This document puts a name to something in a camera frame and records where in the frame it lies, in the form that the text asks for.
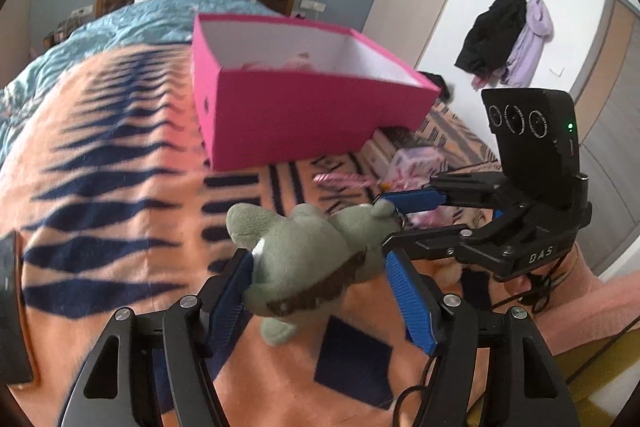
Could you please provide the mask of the right pink sweater forearm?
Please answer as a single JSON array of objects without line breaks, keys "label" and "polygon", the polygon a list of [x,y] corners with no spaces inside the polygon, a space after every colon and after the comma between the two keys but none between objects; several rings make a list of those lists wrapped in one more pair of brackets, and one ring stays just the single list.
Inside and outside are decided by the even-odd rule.
[{"label": "right pink sweater forearm", "polygon": [[548,307],[534,318],[552,355],[612,337],[639,315],[639,271],[602,282],[577,244],[568,275],[554,288]]}]

